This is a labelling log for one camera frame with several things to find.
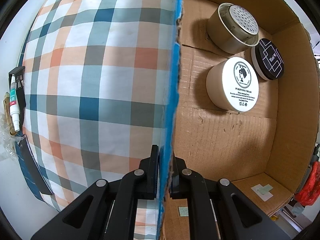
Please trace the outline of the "brown cardboard box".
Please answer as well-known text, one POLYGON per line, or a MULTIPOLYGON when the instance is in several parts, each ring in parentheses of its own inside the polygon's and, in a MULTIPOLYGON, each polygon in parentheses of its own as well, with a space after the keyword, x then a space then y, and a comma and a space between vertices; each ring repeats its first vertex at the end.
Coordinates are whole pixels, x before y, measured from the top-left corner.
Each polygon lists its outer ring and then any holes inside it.
MULTIPOLYGON (((179 102, 175 114, 173 158, 205 179, 228 179, 269 218, 300 186, 317 139, 318 65, 310 38, 283 0, 183 0, 180 32, 179 102), (221 3, 248 10, 284 61, 281 78, 266 81, 255 71, 251 49, 221 50, 206 25, 221 3), (210 100, 209 70, 231 57, 251 64, 259 82, 255 106, 247 112, 224 110, 210 100)), ((190 239, 187 200, 167 196, 161 239, 190 239)))

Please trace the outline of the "white cream jar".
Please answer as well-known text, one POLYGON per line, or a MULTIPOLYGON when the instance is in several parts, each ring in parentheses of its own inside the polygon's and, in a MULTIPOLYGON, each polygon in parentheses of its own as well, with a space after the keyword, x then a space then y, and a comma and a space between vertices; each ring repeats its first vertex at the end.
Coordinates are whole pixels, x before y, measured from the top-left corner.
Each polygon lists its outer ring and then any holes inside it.
POLYGON ((213 66, 206 77, 206 89, 214 105, 241 113, 250 111, 259 96, 257 75, 241 57, 231 57, 213 66))

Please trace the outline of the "black round compact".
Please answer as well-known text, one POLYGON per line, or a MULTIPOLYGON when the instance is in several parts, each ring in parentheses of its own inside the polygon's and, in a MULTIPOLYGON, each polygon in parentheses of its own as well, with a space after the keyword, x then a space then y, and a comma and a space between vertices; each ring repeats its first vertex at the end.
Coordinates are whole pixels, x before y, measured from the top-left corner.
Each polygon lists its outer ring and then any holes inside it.
POLYGON ((255 71, 266 81, 279 79, 284 74, 284 61, 280 52, 267 38, 261 38, 251 49, 251 59, 255 71))

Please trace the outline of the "gold tin with perforated insert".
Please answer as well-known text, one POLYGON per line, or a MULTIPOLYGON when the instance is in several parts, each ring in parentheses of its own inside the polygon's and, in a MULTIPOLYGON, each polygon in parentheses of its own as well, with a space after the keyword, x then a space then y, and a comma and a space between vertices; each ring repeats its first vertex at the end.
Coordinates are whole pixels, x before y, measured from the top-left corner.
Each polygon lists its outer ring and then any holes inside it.
POLYGON ((255 47, 259 42, 259 25, 245 8, 221 3, 206 25, 210 39, 221 50, 237 54, 255 47))

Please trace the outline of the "clear plastic wrapper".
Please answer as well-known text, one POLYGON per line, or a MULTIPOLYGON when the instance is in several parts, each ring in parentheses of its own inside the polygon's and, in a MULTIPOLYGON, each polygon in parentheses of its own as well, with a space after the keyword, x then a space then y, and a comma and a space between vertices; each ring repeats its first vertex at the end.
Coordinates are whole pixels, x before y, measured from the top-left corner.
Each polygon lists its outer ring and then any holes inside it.
POLYGON ((5 159, 17 160, 15 137, 12 119, 9 113, 9 93, 4 95, 1 108, 1 161, 5 159))

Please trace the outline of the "white glue tube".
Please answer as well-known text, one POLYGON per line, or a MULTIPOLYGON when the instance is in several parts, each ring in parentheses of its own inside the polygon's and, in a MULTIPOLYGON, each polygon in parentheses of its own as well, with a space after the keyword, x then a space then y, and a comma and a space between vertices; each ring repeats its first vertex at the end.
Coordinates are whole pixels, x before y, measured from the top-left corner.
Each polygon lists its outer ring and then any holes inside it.
POLYGON ((14 75, 12 75, 11 83, 10 83, 9 111, 10 111, 10 116, 12 119, 14 131, 19 132, 20 131, 20 108, 17 100, 16 78, 14 75))

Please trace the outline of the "plaid checkered cloth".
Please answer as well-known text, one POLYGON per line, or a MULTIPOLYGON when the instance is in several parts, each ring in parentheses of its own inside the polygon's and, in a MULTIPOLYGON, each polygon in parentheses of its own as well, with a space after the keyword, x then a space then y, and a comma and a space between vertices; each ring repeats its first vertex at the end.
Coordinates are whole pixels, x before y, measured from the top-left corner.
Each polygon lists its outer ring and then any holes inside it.
POLYGON ((23 134, 62 211, 164 144, 176 0, 45 0, 26 40, 23 134))

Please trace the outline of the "black plastic bracket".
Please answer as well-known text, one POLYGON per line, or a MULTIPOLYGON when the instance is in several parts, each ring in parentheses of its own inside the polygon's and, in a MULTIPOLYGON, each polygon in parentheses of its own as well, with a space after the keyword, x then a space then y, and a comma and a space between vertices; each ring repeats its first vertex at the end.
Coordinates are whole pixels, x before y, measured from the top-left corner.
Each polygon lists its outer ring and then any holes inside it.
POLYGON ((9 85, 11 84, 11 77, 14 75, 16 79, 16 93, 17 101, 20 106, 20 111, 23 111, 26 102, 25 102, 25 93, 24 93, 24 70, 25 66, 17 66, 8 73, 9 85))

